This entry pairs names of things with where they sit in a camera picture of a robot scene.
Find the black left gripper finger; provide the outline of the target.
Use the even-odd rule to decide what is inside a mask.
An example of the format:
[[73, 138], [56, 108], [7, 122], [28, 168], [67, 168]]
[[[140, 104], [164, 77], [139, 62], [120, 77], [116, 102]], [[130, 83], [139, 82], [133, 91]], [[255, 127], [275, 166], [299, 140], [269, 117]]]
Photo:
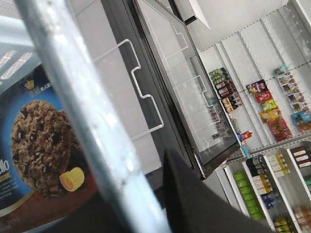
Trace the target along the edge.
[[272, 232], [217, 196], [173, 149], [167, 149], [163, 157], [163, 189], [174, 233]]

